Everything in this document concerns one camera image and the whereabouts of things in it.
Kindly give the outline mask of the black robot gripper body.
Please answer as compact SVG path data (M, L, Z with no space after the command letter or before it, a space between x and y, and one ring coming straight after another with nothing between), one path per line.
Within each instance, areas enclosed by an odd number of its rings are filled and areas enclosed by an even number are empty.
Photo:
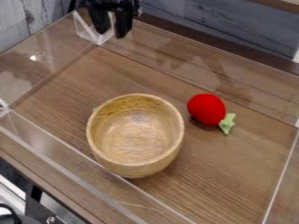
M78 0L80 6L104 6L109 9L130 7L134 15L141 15L138 0Z

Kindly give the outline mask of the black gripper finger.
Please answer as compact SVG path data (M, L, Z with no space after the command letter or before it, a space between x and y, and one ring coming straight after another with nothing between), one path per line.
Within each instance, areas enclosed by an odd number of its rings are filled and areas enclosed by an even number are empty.
M116 16L116 37L121 39L132 29L133 11L130 8L117 8Z
M109 16L106 10L98 6L89 6L88 14L97 33L104 34L110 28Z

